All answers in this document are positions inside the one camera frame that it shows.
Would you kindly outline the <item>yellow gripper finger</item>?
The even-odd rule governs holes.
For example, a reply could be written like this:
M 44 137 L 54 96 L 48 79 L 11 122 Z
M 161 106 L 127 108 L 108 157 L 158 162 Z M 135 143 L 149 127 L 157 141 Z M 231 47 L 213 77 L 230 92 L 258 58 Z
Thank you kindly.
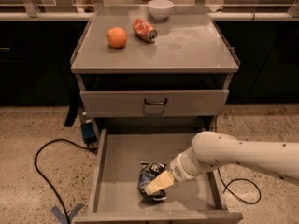
M 152 195 L 162 189 L 166 189 L 172 186 L 175 182 L 175 178 L 169 171 L 163 171 L 155 179 L 150 181 L 145 187 L 145 191 L 148 195 Z

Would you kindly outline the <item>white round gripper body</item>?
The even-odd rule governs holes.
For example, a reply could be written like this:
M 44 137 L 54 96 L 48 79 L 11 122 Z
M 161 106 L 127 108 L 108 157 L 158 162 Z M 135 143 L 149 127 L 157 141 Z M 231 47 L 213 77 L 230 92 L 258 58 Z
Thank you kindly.
M 176 181 L 187 182 L 203 173 L 203 169 L 190 147 L 171 160 L 170 172 Z

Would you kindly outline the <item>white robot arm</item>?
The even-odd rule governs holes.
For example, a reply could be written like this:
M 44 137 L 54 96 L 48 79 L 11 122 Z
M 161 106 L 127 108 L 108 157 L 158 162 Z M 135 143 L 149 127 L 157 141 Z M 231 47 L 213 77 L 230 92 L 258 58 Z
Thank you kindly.
M 299 144 L 287 142 L 241 141 L 231 135 L 200 132 L 189 148 L 170 162 L 170 170 L 160 173 L 145 187 L 148 195 L 187 182 L 227 164 L 237 164 L 297 185 Z

